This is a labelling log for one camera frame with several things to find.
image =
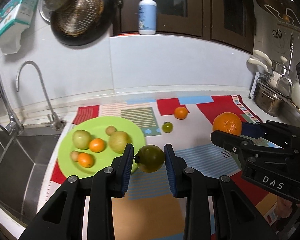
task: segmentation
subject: green plate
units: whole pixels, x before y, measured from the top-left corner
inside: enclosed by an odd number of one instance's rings
[[[122,154],[115,153],[111,150],[108,145],[101,153],[94,153],[90,150],[79,150],[75,148],[72,143],[72,134],[76,130],[86,130],[93,138],[102,138],[108,143],[110,137],[106,134],[105,130],[109,125],[113,125],[118,131],[125,131],[130,136],[134,147],[134,154],[136,154],[142,146],[146,145],[145,136],[141,129],[128,119],[117,116],[102,116],[87,120],[74,127],[60,144],[58,163],[64,176],[77,175],[80,179],[93,176],[98,171],[110,166],[115,157],[122,156]],[[72,161],[70,158],[70,152],[72,151],[92,154],[95,159],[94,165],[91,168],[84,168],[80,166],[79,163]],[[134,172],[137,167],[136,163],[133,162],[131,172]]]

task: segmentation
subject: tissue box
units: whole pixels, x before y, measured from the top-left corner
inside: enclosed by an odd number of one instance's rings
[[[0,10],[0,48],[3,54],[20,49],[21,33],[29,28],[38,0],[10,0]]]

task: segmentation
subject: spatula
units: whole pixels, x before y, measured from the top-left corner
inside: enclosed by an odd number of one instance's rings
[[[277,81],[276,89],[283,94],[284,96],[291,98],[291,90],[292,90],[292,81],[289,77],[290,67],[291,67],[291,60],[292,60],[292,53],[293,53],[293,35],[291,34],[290,38],[290,58],[289,58],[289,65],[285,75],[281,76]]]

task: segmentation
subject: chrome faucet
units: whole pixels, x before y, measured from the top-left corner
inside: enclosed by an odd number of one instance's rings
[[[20,133],[23,130],[23,126],[22,126],[20,120],[18,119],[16,113],[11,108],[11,105],[9,103],[7,94],[6,94],[6,92],[4,90],[4,87],[2,85],[1,76],[0,76],[0,93],[1,93],[3,103],[6,106],[6,109],[7,109],[8,115],[9,115],[9,119],[10,119],[10,122],[8,123],[8,125],[6,127],[4,127],[0,123],[0,128],[4,132],[6,132],[7,135],[12,134],[13,131],[16,131],[17,133]]]
[[[48,115],[48,118],[50,119],[51,123],[52,123],[52,126],[55,130],[59,131],[61,130],[63,127],[64,127],[64,123],[62,121],[60,121],[58,115],[56,112],[54,112],[53,108],[52,108],[52,105],[50,103],[50,100],[49,100],[49,97],[48,97],[48,94],[47,94],[47,90],[44,86],[44,82],[43,82],[43,78],[42,78],[42,74],[41,74],[41,70],[40,68],[38,67],[38,65],[31,61],[31,60],[28,60],[26,62],[24,62],[21,67],[18,69],[18,73],[17,73],[17,78],[16,78],[16,88],[17,88],[17,92],[19,91],[19,77],[20,77],[20,73],[21,73],[21,70],[23,69],[23,67],[27,64],[30,64],[32,66],[34,66],[34,68],[37,70],[38,72],[38,75],[39,75],[39,79],[40,79],[40,83],[41,83],[41,87],[42,87],[42,90],[43,90],[43,93],[44,93],[44,96],[46,98],[46,101],[48,103],[48,107],[51,111],[51,117],[50,115]]]

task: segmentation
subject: stainless steel sink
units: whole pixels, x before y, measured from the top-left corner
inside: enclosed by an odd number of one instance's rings
[[[18,136],[0,131],[0,206],[28,224],[36,214],[45,171],[61,131],[25,126]]]

